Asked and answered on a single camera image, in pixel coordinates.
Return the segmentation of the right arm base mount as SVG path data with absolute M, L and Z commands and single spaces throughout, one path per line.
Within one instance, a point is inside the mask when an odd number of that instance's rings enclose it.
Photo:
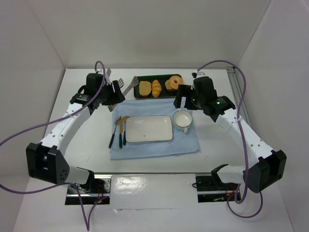
M 192 187 L 197 190 L 197 200 L 199 203 L 226 202 L 230 196 L 235 194 L 237 184 L 221 183 L 211 175 L 197 175 Z

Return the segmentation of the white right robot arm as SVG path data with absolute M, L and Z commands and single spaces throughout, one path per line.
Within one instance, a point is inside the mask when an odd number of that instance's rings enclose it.
M 191 86 L 180 80 L 171 80 L 170 86 L 177 90 L 176 108 L 180 108 L 185 98 L 186 109 L 203 111 L 244 150 L 245 165 L 220 165 L 211 172 L 215 181 L 244 184 L 252 192 L 259 193 L 282 178 L 286 154 L 267 145 L 238 115 L 236 106 L 227 96 L 217 95 L 211 78 L 196 78 Z

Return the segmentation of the bread slice with seeds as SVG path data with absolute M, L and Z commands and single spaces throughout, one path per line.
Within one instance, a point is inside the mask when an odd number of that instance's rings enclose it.
M 152 84 L 148 81 L 140 81 L 139 94 L 142 98 L 146 98 L 152 92 Z

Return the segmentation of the metal tongs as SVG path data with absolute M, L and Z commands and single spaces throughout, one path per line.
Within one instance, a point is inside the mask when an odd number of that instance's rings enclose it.
M 128 85 L 128 87 L 122 92 L 123 96 L 125 97 L 127 95 L 127 93 L 135 86 L 137 86 L 139 83 L 137 76 L 134 76 L 131 83 Z M 112 112 L 115 107 L 117 106 L 117 104 L 114 105 L 109 105 L 108 109 L 110 112 Z

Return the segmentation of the white cup with handle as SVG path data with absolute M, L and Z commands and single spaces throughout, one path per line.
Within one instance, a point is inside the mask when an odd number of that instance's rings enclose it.
M 193 124 L 193 117 L 186 110 L 178 110 L 172 117 L 172 123 L 175 129 L 188 133 Z

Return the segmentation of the white rectangular plate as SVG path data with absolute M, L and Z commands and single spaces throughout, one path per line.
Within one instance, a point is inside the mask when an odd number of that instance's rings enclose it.
M 135 116 L 126 120 L 126 141 L 129 143 L 170 141 L 173 138 L 168 115 Z

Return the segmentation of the pink glazed donut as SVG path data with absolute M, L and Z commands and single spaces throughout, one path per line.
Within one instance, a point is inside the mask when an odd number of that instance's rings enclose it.
M 183 84 L 181 77 L 174 75 L 169 79 L 169 84 L 172 89 L 178 90 L 179 86 Z

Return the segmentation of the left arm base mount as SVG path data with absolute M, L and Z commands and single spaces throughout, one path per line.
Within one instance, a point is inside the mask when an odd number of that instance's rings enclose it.
M 110 204 L 111 183 L 111 175 L 96 174 L 90 190 L 82 191 L 82 189 L 78 187 L 82 203 L 84 205 L 94 205 L 95 202 L 97 202 L 97 205 Z M 80 205 L 78 193 L 71 186 L 67 188 L 65 205 Z

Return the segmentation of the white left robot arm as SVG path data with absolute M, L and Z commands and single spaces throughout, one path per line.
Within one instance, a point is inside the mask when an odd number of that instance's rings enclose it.
M 124 100 L 118 81 L 108 83 L 102 74 L 88 74 L 86 84 L 71 98 L 64 120 L 40 142 L 27 146 L 29 176 L 56 185 L 75 184 L 89 192 L 95 179 L 94 172 L 69 166 L 65 152 L 76 132 L 100 105 L 114 105 Z

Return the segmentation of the dark green tray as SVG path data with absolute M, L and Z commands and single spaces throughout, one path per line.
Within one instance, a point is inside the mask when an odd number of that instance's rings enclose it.
M 134 97 L 137 100 L 141 99 L 154 99 L 152 93 L 150 93 L 147 97 L 142 97 L 139 92 L 139 86 L 141 81 L 147 81 L 152 83 L 154 80 L 158 80 L 162 90 L 158 98 L 175 98 L 177 95 L 177 91 L 167 90 L 165 87 L 165 82 L 169 80 L 172 76 L 178 76 L 182 78 L 180 74 L 160 74 L 160 75 L 145 75 L 145 76 L 137 76 L 138 84 L 133 88 L 134 89 Z

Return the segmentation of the orange croissant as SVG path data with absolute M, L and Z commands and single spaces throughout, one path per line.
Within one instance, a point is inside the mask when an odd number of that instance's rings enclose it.
M 161 91 L 162 91 L 162 87 L 161 87 L 159 81 L 158 80 L 154 80 L 152 82 L 152 96 L 154 98 L 159 97 Z

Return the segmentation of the light blue cloth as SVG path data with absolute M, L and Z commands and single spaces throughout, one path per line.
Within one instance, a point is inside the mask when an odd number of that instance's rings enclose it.
M 168 115 L 171 118 L 178 110 L 173 105 L 173 98 L 125 100 L 118 104 L 112 112 L 112 121 L 115 122 L 120 116 L 159 116 Z M 110 149 L 112 160 L 131 160 L 167 157 L 172 155 L 183 155 L 199 151 L 199 142 L 194 126 L 189 128 L 188 133 L 173 129 L 173 138 L 170 141 L 129 143 L 119 148 L 119 136 L 115 137 Z

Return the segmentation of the brown round bread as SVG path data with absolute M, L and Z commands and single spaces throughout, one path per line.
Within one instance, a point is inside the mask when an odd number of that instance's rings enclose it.
M 166 88 L 166 91 L 168 91 L 168 92 L 173 92 L 173 91 L 175 91 L 175 89 L 173 89 L 173 88 L 170 86 L 170 80 L 167 80 L 167 81 L 165 82 L 165 88 Z

